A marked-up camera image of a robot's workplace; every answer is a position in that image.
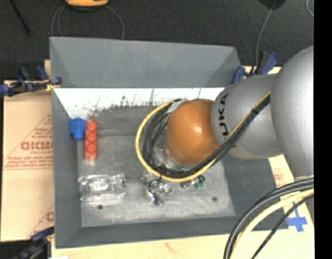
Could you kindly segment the pale grey metal gripper finger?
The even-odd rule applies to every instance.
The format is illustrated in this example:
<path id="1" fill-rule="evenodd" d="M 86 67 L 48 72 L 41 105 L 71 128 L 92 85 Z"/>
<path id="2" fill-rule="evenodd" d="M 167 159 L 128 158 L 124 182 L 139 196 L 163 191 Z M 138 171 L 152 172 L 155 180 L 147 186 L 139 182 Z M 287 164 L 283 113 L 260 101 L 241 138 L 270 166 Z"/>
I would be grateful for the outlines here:
<path id="1" fill-rule="evenodd" d="M 148 171 L 144 171 L 140 177 L 140 180 L 143 184 L 149 184 L 152 181 L 159 180 L 160 176 L 156 176 Z"/>
<path id="2" fill-rule="evenodd" d="M 147 184 L 147 196 L 153 204 L 161 206 L 167 197 L 173 194 L 173 189 L 164 180 L 153 180 Z"/>

